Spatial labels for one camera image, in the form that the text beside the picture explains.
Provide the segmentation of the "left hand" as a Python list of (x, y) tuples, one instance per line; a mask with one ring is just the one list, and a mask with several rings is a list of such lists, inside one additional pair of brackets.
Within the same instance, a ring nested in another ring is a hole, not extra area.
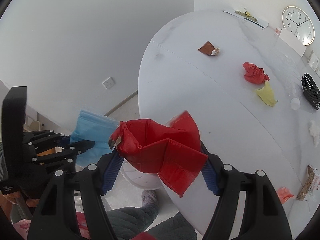
[[(1, 193), (1, 208), (5, 213), (8, 220), (10, 220), (10, 213), (12, 206), (17, 204), (16, 200), (21, 197), (20, 192), (14, 192), (11, 194), (3, 195)], [(27, 199), (25, 202), (29, 207), (36, 207), (39, 203), (39, 199)]]

